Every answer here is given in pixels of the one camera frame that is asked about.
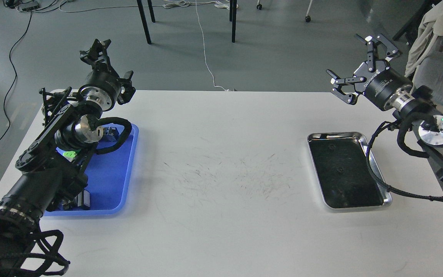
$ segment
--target stainless steel tray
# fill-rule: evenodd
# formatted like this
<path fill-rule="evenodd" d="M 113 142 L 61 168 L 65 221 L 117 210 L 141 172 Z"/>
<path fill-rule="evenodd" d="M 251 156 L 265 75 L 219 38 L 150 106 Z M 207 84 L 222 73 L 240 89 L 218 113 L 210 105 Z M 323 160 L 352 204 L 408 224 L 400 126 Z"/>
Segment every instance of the stainless steel tray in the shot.
<path fill-rule="evenodd" d="M 334 212 L 355 212 L 387 207 L 392 197 L 366 168 L 365 136 L 359 132 L 312 133 L 307 137 L 322 198 Z M 374 173 L 383 179 L 370 153 Z"/>

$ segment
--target blue tray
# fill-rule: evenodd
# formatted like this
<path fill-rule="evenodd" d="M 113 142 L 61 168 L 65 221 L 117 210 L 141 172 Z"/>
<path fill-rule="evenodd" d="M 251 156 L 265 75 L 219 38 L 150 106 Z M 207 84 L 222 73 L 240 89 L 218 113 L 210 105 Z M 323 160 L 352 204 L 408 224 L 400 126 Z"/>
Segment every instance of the blue tray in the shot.
<path fill-rule="evenodd" d="M 119 133 L 123 126 L 108 124 L 105 127 L 116 127 Z M 90 192 L 90 209 L 74 208 L 45 212 L 44 216 L 104 215 L 118 212 L 125 204 L 139 136 L 139 129 L 132 124 L 132 131 L 126 142 L 116 151 L 104 155 L 94 155 L 85 170 L 88 175 Z M 98 149 L 110 147 L 115 142 L 99 142 Z"/>

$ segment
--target black chair leg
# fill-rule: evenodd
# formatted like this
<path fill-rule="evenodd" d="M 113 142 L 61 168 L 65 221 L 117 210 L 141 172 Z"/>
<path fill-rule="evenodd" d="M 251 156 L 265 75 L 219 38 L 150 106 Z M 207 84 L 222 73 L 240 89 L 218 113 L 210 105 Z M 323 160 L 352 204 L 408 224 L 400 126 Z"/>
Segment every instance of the black chair leg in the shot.
<path fill-rule="evenodd" d="M 235 42 L 235 25 L 237 23 L 237 0 L 232 0 L 232 9 L 230 10 L 230 14 L 232 15 L 232 42 Z"/>
<path fill-rule="evenodd" d="M 233 10 L 233 0 L 230 0 L 230 5 L 229 5 L 229 8 L 230 8 L 230 12 L 229 12 L 229 14 L 230 14 L 230 22 L 232 22 L 232 16 L 233 16 L 233 14 L 232 14 L 232 10 Z"/>
<path fill-rule="evenodd" d="M 152 43 L 152 39 L 150 38 L 150 32 L 148 30 L 148 23 L 146 22 L 145 10 L 143 9 L 143 3 L 141 0 L 136 0 L 138 2 L 139 14 L 141 15 L 141 22 L 143 23 L 143 29 L 145 30 L 146 42 L 148 44 Z"/>
<path fill-rule="evenodd" d="M 148 0 L 148 9 L 150 9 L 150 17 L 152 18 L 152 22 L 155 23 L 155 14 L 153 13 L 152 0 Z"/>

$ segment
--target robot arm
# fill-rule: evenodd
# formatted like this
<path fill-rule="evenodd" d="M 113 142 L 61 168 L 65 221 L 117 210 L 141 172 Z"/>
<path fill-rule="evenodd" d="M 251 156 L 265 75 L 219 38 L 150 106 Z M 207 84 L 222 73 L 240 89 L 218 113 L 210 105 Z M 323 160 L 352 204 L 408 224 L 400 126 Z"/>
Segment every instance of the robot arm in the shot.
<path fill-rule="evenodd" d="M 443 147 L 443 114 L 431 101 L 431 90 L 422 86 L 412 91 L 413 83 L 397 73 L 389 61 L 400 55 L 399 50 L 382 34 L 368 36 L 365 39 L 356 35 L 367 45 L 367 60 L 353 73 L 353 77 L 340 78 L 327 70 L 331 76 L 331 92 L 347 104 L 354 105 L 359 95 L 364 95 L 382 111 L 395 109 L 393 115 L 400 122 L 398 145 L 412 156 L 431 157 L 441 169 L 436 176 L 443 182 L 443 156 L 438 148 Z M 386 58 L 378 57 L 377 46 L 386 47 Z M 344 93 L 343 86 L 354 86 L 354 92 Z M 415 151 L 404 143 L 406 132 L 413 131 L 418 144 L 423 149 Z"/>
<path fill-rule="evenodd" d="M 83 192 L 88 185 L 85 169 L 93 154 L 115 151 L 132 129 L 123 118 L 101 118 L 115 102 L 129 102 L 136 91 L 131 83 L 133 72 L 120 78 L 110 65 L 106 51 L 110 42 L 96 39 L 88 51 L 81 51 L 81 60 L 92 66 L 92 72 L 77 93 L 71 87 L 58 93 L 39 92 L 44 102 L 44 130 L 19 157 L 15 166 L 22 176 L 0 201 L 0 277 L 62 275 L 67 270 L 69 261 L 58 254 L 63 233 L 42 232 L 40 218 L 45 210 L 72 202 Z M 123 125 L 124 130 L 115 145 L 97 149 L 104 133 L 102 125 L 109 123 Z M 70 161 L 57 148 L 77 155 Z M 48 237 L 56 237 L 53 244 L 47 242 Z M 44 254 L 31 253 L 35 244 Z M 29 257 L 44 262 L 37 270 L 22 269 Z M 46 272 L 53 262 L 63 269 Z"/>

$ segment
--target white table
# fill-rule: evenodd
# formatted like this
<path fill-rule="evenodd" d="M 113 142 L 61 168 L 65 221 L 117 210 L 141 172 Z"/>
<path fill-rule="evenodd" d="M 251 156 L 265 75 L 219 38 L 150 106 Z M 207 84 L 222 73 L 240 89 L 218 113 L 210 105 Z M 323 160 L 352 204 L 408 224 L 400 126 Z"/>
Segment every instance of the white table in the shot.
<path fill-rule="evenodd" d="M 330 93 L 137 91 L 104 116 L 140 128 L 128 198 L 113 216 L 42 219 L 65 235 L 67 277 L 443 276 L 443 203 L 393 195 L 386 209 L 338 214 L 323 204 L 306 137 L 370 138 L 392 116 L 364 97 L 351 106 Z M 401 152 L 396 135 L 374 147 L 385 180 L 441 195 L 428 162 Z M 11 164 L 0 198 L 19 176 Z"/>

